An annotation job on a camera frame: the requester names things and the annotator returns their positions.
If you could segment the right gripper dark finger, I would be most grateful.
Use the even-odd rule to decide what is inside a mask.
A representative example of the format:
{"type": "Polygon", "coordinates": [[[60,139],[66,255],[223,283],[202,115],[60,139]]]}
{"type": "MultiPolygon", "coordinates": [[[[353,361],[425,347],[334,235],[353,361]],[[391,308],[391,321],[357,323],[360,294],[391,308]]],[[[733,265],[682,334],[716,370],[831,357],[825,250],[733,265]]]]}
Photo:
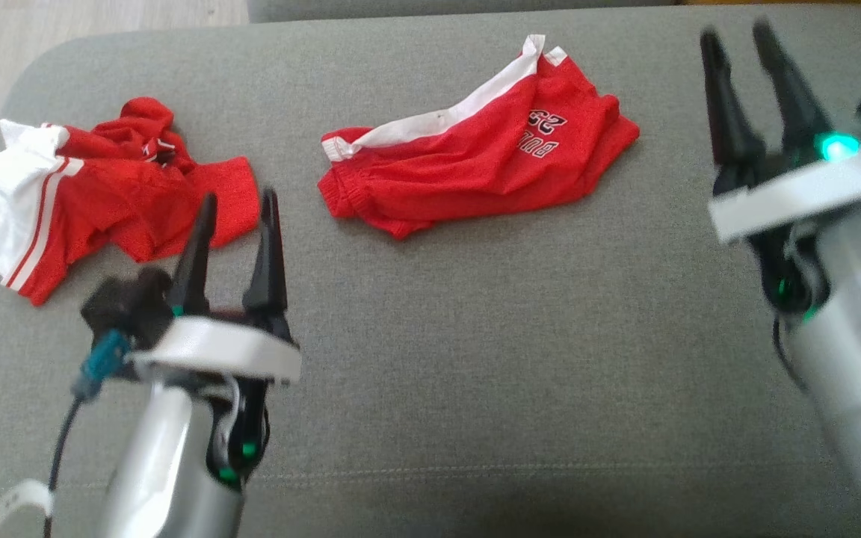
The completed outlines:
{"type": "Polygon", "coordinates": [[[730,59],[714,28],[704,28],[700,50],[714,163],[720,167],[754,164],[765,154],[765,145],[732,87],[730,59]]]}
{"type": "Polygon", "coordinates": [[[783,50],[766,19],[753,24],[756,54],[768,74],[783,120],[783,149],[816,150],[820,136],[833,131],[826,112],[796,63],[783,50]]]}

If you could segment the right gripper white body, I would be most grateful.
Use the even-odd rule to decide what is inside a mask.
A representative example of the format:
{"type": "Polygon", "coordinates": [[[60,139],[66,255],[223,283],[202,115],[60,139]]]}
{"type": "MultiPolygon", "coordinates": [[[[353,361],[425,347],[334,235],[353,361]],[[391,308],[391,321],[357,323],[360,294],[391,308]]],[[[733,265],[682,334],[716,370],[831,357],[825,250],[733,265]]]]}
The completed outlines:
{"type": "Polygon", "coordinates": [[[861,203],[861,142],[851,134],[817,137],[817,160],[756,187],[715,195],[708,204],[718,240],[742,241],[809,217],[861,203]]]}

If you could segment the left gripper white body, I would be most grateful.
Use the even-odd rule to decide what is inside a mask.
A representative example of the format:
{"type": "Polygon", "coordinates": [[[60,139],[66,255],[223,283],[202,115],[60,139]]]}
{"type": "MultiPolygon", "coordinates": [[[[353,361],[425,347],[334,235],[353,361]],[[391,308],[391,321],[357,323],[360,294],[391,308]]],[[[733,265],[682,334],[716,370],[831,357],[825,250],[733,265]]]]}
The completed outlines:
{"type": "Polygon", "coordinates": [[[139,370],[164,367],[195,374],[241,376],[297,383],[300,351],[259,328],[204,316],[174,318],[149,350],[130,352],[139,370]]]}

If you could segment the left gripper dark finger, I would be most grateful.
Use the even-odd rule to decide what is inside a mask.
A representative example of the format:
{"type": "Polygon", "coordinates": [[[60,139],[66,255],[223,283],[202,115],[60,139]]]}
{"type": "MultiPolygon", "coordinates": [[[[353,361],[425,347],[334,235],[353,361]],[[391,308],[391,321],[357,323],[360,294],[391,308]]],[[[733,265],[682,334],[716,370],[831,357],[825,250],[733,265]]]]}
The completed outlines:
{"type": "Polygon", "coordinates": [[[259,209],[259,251],[254,260],[250,286],[243,293],[246,315],[264,330],[281,330],[289,306],[283,254],[283,231],[277,193],[266,188],[259,209]]]}
{"type": "Polygon", "coordinates": [[[217,221],[217,197],[207,193],[172,273],[168,304],[175,315],[204,315],[211,311],[206,299],[206,272],[217,221]]]}

